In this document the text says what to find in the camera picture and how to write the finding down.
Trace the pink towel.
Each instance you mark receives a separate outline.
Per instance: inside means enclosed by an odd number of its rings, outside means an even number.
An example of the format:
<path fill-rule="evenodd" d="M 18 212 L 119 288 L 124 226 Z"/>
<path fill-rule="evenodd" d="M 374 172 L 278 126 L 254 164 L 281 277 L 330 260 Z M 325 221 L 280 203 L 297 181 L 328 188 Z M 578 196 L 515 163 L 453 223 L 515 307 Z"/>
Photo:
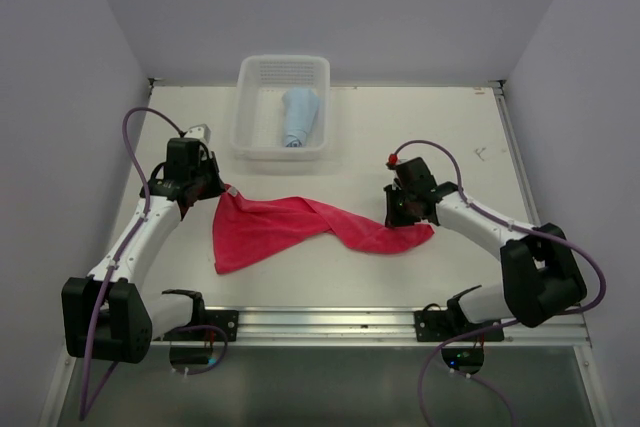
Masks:
<path fill-rule="evenodd" d="M 435 231 L 425 224 L 388 228 L 304 197 L 251 200 L 230 186 L 219 198 L 212 223 L 216 273 L 239 271 L 323 234 L 353 251 L 395 255 L 421 246 Z"/>

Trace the light blue towel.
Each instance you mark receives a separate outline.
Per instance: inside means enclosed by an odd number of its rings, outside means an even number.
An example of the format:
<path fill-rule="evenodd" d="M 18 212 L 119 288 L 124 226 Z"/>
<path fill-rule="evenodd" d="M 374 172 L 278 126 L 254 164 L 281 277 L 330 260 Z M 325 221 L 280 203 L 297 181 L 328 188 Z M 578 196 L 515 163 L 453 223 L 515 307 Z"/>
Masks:
<path fill-rule="evenodd" d="M 311 134 L 320 99 L 310 88 L 289 89 L 282 96 L 284 105 L 283 144 L 288 148 L 305 147 Z"/>

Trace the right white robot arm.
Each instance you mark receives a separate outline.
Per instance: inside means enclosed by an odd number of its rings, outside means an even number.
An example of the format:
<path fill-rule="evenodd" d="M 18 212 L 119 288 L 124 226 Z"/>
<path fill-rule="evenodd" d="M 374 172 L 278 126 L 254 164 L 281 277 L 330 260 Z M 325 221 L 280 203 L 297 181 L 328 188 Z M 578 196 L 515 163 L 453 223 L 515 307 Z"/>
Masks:
<path fill-rule="evenodd" d="M 448 229 L 481 247 L 500 266 L 499 283 L 466 289 L 451 297 L 444 310 L 424 309 L 425 323 L 440 324 L 464 340 L 502 319 L 537 327 L 586 297 L 572 249 L 556 225 L 501 224 L 495 213 L 480 213 L 457 184 L 437 183 L 420 157 L 401 161 L 392 154 L 387 167 L 395 177 L 384 188 L 386 226 L 429 223 Z"/>

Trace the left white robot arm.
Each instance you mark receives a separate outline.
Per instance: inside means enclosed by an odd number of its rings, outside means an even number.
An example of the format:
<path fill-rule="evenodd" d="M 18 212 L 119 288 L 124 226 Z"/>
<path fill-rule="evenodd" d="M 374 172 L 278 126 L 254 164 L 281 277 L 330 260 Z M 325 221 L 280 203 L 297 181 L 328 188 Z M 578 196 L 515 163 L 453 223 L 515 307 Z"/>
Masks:
<path fill-rule="evenodd" d="M 175 330 L 185 339 L 208 326 L 201 293 L 167 289 L 143 297 L 142 285 L 169 235 L 198 201 L 223 194 L 215 154 L 194 131 L 167 143 L 126 230 L 87 276 L 71 277 L 61 292 L 69 355 L 138 363 L 152 340 Z M 93 345 L 87 353 L 85 347 Z"/>

